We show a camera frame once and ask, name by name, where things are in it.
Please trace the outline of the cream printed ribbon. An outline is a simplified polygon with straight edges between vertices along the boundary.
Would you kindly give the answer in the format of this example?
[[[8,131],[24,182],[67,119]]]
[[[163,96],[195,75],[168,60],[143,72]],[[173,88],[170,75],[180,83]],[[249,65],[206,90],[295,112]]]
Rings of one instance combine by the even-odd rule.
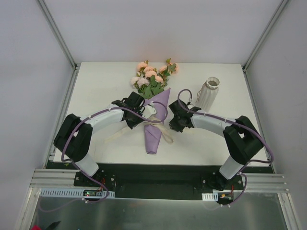
[[[174,142],[171,134],[168,132],[168,129],[164,126],[163,123],[144,122],[143,126],[146,126],[146,125],[152,125],[153,127],[158,128],[161,131],[162,136],[164,137],[165,141],[168,144],[172,144]],[[104,143],[105,144],[109,143],[109,142],[119,138],[120,136],[124,135],[125,133],[127,133],[129,131],[131,131],[131,129],[129,127],[123,128],[120,131],[116,132],[115,134],[111,135],[110,137],[106,138],[104,140]]]

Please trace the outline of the purple wrapping paper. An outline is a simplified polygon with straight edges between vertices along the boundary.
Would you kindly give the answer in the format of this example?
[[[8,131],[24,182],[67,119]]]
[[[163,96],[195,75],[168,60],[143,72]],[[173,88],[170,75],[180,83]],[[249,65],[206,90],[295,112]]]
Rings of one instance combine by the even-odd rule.
[[[159,123],[148,123],[144,125],[144,138],[145,138],[145,150],[147,154],[156,154],[160,139],[163,131],[166,130],[162,121],[165,118],[168,106],[168,100],[170,95],[170,89],[163,91],[151,99],[145,99],[144,105],[148,105],[151,102],[154,103],[156,114],[150,117],[153,121],[159,121]]]

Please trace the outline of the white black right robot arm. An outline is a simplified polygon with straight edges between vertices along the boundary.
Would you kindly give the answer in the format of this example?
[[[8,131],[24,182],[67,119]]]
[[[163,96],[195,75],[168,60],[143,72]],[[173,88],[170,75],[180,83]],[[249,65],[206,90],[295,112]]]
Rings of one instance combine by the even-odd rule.
[[[182,100],[174,101],[169,108],[174,115],[169,122],[172,130],[182,132],[186,127],[204,129],[225,139],[229,157],[206,180],[212,189],[222,191],[231,186],[233,177],[264,147],[258,132],[246,116],[225,121],[216,115],[205,114],[199,107],[189,109]]]

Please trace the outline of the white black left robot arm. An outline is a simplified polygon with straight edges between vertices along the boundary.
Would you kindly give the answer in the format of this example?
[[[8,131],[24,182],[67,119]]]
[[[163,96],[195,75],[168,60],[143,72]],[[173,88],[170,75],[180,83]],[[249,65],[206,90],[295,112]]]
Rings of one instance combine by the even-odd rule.
[[[98,164],[88,153],[92,135],[110,124],[122,121],[129,128],[136,127],[143,121],[144,102],[143,97],[132,92],[127,98],[115,100],[108,108],[93,115],[82,118],[69,114],[56,134],[53,145],[86,173],[84,179],[90,186],[97,186],[102,176],[97,172]]]

